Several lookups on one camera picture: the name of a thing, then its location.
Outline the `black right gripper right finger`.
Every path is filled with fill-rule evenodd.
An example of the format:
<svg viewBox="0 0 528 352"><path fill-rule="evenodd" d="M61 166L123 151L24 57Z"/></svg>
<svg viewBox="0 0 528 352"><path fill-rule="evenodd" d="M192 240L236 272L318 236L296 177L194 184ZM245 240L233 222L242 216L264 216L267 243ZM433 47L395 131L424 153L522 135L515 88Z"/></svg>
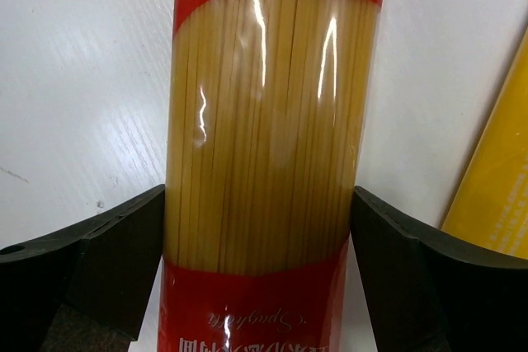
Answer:
<svg viewBox="0 0 528 352"><path fill-rule="evenodd" d="M351 238L380 351L525 351L527 262L412 218L357 186Z"/></svg>

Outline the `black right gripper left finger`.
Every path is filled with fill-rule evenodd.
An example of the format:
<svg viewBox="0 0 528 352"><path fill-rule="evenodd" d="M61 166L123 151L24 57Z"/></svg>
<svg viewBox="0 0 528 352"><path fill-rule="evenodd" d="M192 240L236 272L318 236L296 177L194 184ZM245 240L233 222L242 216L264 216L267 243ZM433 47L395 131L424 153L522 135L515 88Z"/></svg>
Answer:
<svg viewBox="0 0 528 352"><path fill-rule="evenodd" d="M1 250L3 351L126 351L163 249L164 185Z"/></svg>

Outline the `red spaghetti bag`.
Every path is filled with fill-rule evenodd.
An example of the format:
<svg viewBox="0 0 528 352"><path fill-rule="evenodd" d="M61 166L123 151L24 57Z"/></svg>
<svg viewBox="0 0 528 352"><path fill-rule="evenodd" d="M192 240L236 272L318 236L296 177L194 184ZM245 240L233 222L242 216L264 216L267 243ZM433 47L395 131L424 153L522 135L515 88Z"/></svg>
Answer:
<svg viewBox="0 0 528 352"><path fill-rule="evenodd" d="M336 351L382 0L175 0L161 351Z"/></svg>

